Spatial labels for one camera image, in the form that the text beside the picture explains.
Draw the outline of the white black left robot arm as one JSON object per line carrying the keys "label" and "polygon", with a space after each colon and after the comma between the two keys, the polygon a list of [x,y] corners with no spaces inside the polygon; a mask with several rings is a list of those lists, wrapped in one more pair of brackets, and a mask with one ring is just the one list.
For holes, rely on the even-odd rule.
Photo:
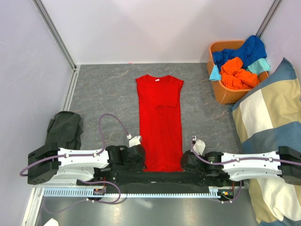
{"label": "white black left robot arm", "polygon": [[28,154],[27,183],[99,185],[114,179],[118,170],[142,171],[145,149],[138,143],[108,146],[99,150],[70,150],[57,143],[46,144]]}

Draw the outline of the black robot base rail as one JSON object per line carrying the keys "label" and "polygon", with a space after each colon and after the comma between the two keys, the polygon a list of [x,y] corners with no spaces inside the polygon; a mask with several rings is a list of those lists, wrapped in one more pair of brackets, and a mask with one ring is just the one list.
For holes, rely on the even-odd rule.
{"label": "black robot base rail", "polygon": [[110,181],[118,186],[130,183],[149,184],[157,183],[180,183],[187,185],[200,186],[239,186],[240,182],[230,180],[229,176],[222,171],[221,167],[217,169],[207,169],[203,165],[187,165],[183,171],[175,172],[148,172],[144,171],[140,165],[109,165],[105,169],[94,168],[95,172],[89,179],[76,179],[77,185],[83,185],[86,182]]}

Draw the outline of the red t shirt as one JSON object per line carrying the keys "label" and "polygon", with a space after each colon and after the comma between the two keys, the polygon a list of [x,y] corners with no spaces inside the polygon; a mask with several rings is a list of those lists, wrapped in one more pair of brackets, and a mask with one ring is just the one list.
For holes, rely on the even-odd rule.
{"label": "red t shirt", "polygon": [[136,79],[146,171],[179,172],[182,157],[181,90],[184,81],[171,75]]}

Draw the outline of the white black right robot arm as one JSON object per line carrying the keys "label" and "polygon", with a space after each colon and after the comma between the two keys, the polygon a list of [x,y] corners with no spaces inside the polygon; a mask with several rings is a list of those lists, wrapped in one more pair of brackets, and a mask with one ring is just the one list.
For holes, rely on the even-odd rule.
{"label": "white black right robot arm", "polygon": [[182,155],[183,170],[220,186],[259,178],[281,178],[290,185],[301,184],[301,153],[287,146],[260,154],[210,152],[204,156],[195,149],[194,146]]}

